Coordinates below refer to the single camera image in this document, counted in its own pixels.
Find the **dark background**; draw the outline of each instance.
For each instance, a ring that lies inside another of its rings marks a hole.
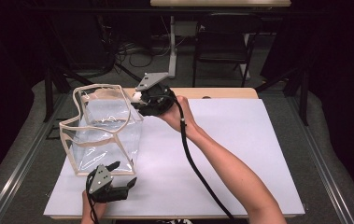
[[[149,7],[149,1],[119,2]],[[30,2],[33,3],[60,4],[50,0]],[[92,2],[67,4],[89,6]],[[307,52],[315,53],[309,89],[321,100],[333,149],[354,179],[354,1],[294,0],[291,7],[326,10],[332,16],[310,20],[286,18],[262,75],[274,78],[296,66]],[[119,22],[118,32],[149,46],[151,18],[129,18],[114,18]],[[43,80],[49,57],[73,69],[104,69],[113,65],[113,55],[101,43],[95,20],[93,16],[55,16],[51,19],[57,34],[54,35],[54,30],[42,29],[48,21],[33,15],[27,17],[13,1],[0,0],[0,162],[29,113],[34,100],[31,88]],[[310,41],[319,30],[322,41],[314,44],[313,50]]]

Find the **black stand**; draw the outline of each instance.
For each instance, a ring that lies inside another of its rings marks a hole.
[[[77,73],[72,72],[64,65],[55,62],[48,57],[48,67],[45,74],[45,90],[46,90],[46,117],[43,122],[47,122],[54,112],[54,103],[52,95],[52,84],[57,88],[60,93],[69,93],[71,87],[69,86],[66,78],[70,77],[83,85],[91,85],[85,77],[81,77]]]
[[[264,91],[267,88],[275,85],[277,82],[284,78],[289,78],[287,85],[285,86],[283,92],[285,96],[294,96],[301,88],[300,102],[299,102],[299,116],[305,126],[308,126],[307,122],[307,96],[308,96],[308,82],[309,74],[314,62],[318,58],[320,51],[323,49],[324,44],[329,40],[329,33],[332,27],[332,20],[329,18],[324,18],[322,23],[319,24],[316,32],[310,37],[307,48],[303,53],[303,56],[290,70],[274,77],[268,82],[262,84],[261,86],[255,88],[257,92]]]

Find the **gray carpet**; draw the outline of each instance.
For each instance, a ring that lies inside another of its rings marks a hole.
[[[259,73],[262,69],[265,57],[272,42],[272,37],[262,36],[258,41],[254,51],[252,66],[249,71],[251,80],[247,82],[247,87],[256,87],[262,84]],[[191,85],[191,53],[192,47],[189,40],[182,42],[178,46],[177,52],[177,77],[167,79],[166,84],[171,87],[189,87]],[[154,57],[153,62],[144,68],[133,67],[126,57],[123,65],[130,71],[142,77],[144,73],[165,72],[168,70],[168,57]],[[145,64],[148,61],[145,55],[136,54],[131,58],[135,65]],[[205,65],[199,67],[200,71],[205,71]],[[226,68],[215,71],[215,74],[225,73]],[[80,86],[74,80],[69,80],[73,87]],[[91,81],[96,83],[120,84],[123,87],[134,87],[137,82],[125,73],[114,69],[111,73],[100,77],[93,77]],[[239,82],[219,83],[197,82],[197,86],[238,86]],[[299,120],[295,116],[295,110],[290,104],[290,99],[285,98],[279,91],[283,84],[275,85],[272,89],[261,93],[260,98],[264,100],[269,112],[270,119],[274,125],[276,136],[283,150],[287,164],[290,168],[292,178],[301,196],[302,202],[306,206],[306,215],[288,219],[288,223],[343,223],[334,209],[330,194],[324,187],[318,172],[318,167],[313,162],[310,154],[310,146],[302,132]],[[9,153],[0,166],[0,193],[6,185],[8,178],[12,175],[19,161],[32,147],[32,142],[38,137],[42,128],[42,120],[45,114],[44,85],[43,82],[34,87],[35,103],[28,120],[25,122],[21,133],[11,147]],[[349,212],[354,217],[354,183],[351,181],[343,165],[335,157],[332,146],[329,143],[328,129],[321,112],[320,101],[312,94],[309,95],[308,102],[308,122],[309,129],[316,139],[321,153],[330,169],[338,187],[341,190]],[[72,116],[70,102],[61,106],[60,113],[55,119],[66,119]],[[51,137],[57,137],[57,127]],[[53,220],[43,216],[46,203],[49,199],[47,195],[51,192],[61,165],[64,163],[64,149],[60,140],[47,139],[38,146],[37,155],[33,158],[30,171],[26,174],[19,189],[14,195],[10,204],[6,204],[6,212],[1,214],[2,223],[78,223],[75,221]]]

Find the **white paper sheet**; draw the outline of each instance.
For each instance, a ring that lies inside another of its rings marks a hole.
[[[244,161],[275,196],[285,216],[304,214],[279,143],[262,100],[190,100],[197,123]],[[246,210],[226,189],[201,151],[189,142],[191,155],[226,208],[237,217]],[[190,167],[180,133],[164,121],[145,117],[138,159],[137,181],[125,201],[111,203],[106,217],[226,217]],[[115,176],[114,185],[132,176]],[[81,192],[86,177],[75,176],[68,160],[44,212],[50,217],[81,216]]]

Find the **human arm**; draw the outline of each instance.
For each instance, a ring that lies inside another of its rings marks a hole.
[[[250,223],[286,223],[278,203],[261,179],[195,122],[186,97],[178,96],[177,99],[184,113],[187,137],[200,148],[225,186],[246,208]],[[159,118],[180,132],[180,114],[176,104]]]
[[[83,201],[81,224],[93,224],[92,221],[92,209],[90,208],[89,199],[87,198],[87,192],[84,190],[81,194]],[[100,219],[106,211],[106,203],[96,203],[94,205],[95,214]]]

